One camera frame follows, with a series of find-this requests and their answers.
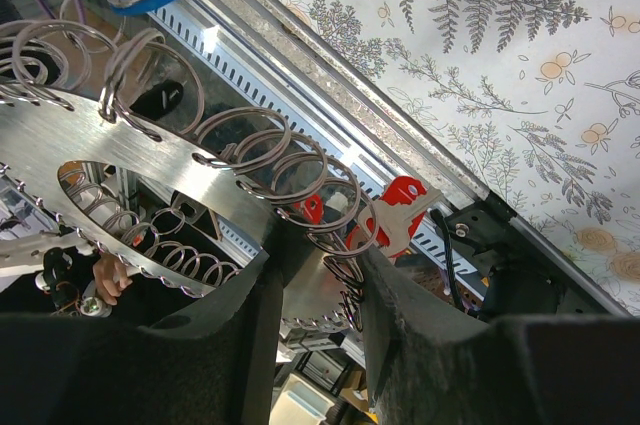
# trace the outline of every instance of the black cable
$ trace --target black cable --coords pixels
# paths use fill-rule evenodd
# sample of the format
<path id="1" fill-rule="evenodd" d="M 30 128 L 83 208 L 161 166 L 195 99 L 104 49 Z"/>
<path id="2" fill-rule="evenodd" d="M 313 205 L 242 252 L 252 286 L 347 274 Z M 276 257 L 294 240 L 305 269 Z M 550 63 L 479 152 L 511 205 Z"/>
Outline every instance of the black cable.
<path id="1" fill-rule="evenodd" d="M 449 231 L 449 226 L 447 225 L 447 221 L 444 219 L 444 215 L 437 208 L 431 210 L 430 215 L 431 219 L 442 231 L 442 240 L 444 242 L 444 261 L 447 267 L 447 278 L 449 279 L 449 289 L 451 290 L 453 304 L 458 310 L 464 312 L 466 310 L 462 304 L 462 297 L 460 297 L 458 287 L 456 286 L 456 274 L 453 271 L 453 248 L 451 245 L 451 232 Z"/>

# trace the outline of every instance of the key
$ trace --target key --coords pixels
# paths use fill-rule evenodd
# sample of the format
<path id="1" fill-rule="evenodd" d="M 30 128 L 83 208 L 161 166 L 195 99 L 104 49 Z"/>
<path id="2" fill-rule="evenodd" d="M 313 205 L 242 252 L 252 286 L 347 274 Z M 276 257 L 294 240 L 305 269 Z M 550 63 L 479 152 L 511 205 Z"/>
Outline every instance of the key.
<path id="1" fill-rule="evenodd" d="M 380 224 L 377 241 L 386 257 L 396 257 L 406 250 L 434 196 L 428 196 L 426 187 L 418 179 L 398 177 L 380 199 L 373 202 Z M 357 221 L 363 231 L 373 230 L 368 207 L 360 212 Z"/>

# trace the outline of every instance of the black plastic part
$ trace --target black plastic part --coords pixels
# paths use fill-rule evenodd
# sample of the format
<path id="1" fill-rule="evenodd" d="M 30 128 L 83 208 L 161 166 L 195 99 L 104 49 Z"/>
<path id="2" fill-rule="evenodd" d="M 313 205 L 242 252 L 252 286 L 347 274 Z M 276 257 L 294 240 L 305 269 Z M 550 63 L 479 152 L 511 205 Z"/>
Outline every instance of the black plastic part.
<path id="1" fill-rule="evenodd" d="M 131 105 L 131 111 L 148 120 L 157 121 L 180 105 L 184 87 L 173 80 L 165 80 L 147 90 Z"/>
<path id="2" fill-rule="evenodd" d="M 52 248 L 45 252 L 42 264 L 44 268 L 42 276 L 56 310 L 75 311 L 73 304 L 77 302 L 80 292 L 67 280 L 68 271 L 72 265 L 68 255 L 65 256 L 61 248 Z"/>
<path id="3" fill-rule="evenodd" d="M 517 215 L 502 199 L 495 195 L 489 198 L 487 202 L 476 202 L 447 217 L 447 223 L 451 229 L 455 229 L 459 224 L 464 224 L 468 228 L 464 237 L 452 235 L 454 248 L 460 255 L 472 263 L 484 276 L 489 276 L 490 273 L 498 270 L 521 270 L 537 275 L 543 281 L 550 280 L 551 288 L 561 302 L 571 294 L 571 301 L 576 304 L 574 309 L 577 307 L 588 313 L 608 313 L 602 305 L 509 223 Z M 544 304 L 549 297 L 550 295 L 547 296 L 545 292 L 540 300 Z M 497 312 L 498 310 L 494 308 L 491 313 Z M 512 312 L 505 309 L 502 313 Z"/>
<path id="4" fill-rule="evenodd" d="M 491 274 L 478 317 L 489 321 L 505 313 L 556 313 L 559 301 L 556 288 L 541 275 L 519 269 L 497 270 Z"/>
<path id="5" fill-rule="evenodd" d="M 380 423 L 637 423 L 637 320 L 547 315 L 487 325 L 421 289 L 377 250 L 358 261 L 367 385 Z"/>

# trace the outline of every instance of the orange flower illustration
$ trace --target orange flower illustration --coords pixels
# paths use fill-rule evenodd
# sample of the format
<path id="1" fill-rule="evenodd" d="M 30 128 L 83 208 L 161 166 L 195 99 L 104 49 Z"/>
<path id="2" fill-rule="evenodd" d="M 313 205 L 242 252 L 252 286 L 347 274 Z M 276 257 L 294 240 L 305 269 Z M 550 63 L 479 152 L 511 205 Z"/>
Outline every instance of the orange flower illustration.
<path id="1" fill-rule="evenodd" d="M 544 86 L 544 94 L 547 95 L 553 88 L 553 84 L 557 81 L 559 84 L 564 82 L 565 78 L 571 85 L 576 84 L 576 79 L 573 73 L 569 71 L 569 67 L 572 64 L 580 63 L 591 56 L 590 53 L 578 55 L 578 51 L 574 50 L 573 53 L 562 52 L 556 55 L 553 62 L 545 62 L 540 67 L 540 73 L 542 77 L 536 77 L 536 80 L 542 83 L 546 83 Z"/>
<path id="2" fill-rule="evenodd" d="M 640 282 L 640 252 L 615 255 L 611 259 L 611 271 L 620 278 Z"/>
<path id="3" fill-rule="evenodd" d="M 613 235 L 600 228 L 585 228 L 576 232 L 576 237 L 584 248 L 598 253 L 615 250 L 617 247 Z"/>
<path id="4" fill-rule="evenodd" d="M 620 30 L 627 25 L 627 19 L 622 15 L 613 16 L 613 7 L 609 7 L 609 18 L 600 17 L 600 20 L 609 26 L 609 33 L 612 37 L 616 36 L 616 30 Z M 640 32 L 640 22 L 629 22 L 626 28 L 631 33 L 638 33 Z"/>
<path id="5" fill-rule="evenodd" d="M 604 123 L 594 123 L 589 129 L 582 132 L 580 138 L 584 143 L 576 145 L 578 148 L 591 148 L 591 155 L 594 155 L 599 148 L 602 148 L 605 152 L 609 151 L 609 142 L 611 141 L 610 135 L 618 125 L 618 119 L 616 118 L 607 127 Z"/>

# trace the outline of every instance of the metal bar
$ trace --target metal bar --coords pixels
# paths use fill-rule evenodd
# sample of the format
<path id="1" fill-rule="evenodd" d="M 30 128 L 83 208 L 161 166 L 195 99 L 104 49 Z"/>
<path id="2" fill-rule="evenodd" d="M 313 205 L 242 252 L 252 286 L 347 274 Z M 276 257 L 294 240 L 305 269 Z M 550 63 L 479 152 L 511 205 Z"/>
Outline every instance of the metal bar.
<path id="1" fill-rule="evenodd" d="M 87 175 L 87 180 L 91 183 L 104 182 L 106 175 L 104 173 L 103 165 L 94 162 L 82 162 L 82 170 Z"/>
<path id="2" fill-rule="evenodd" d="M 116 168 L 118 201 L 125 210 L 138 212 L 138 177 L 122 167 Z"/>

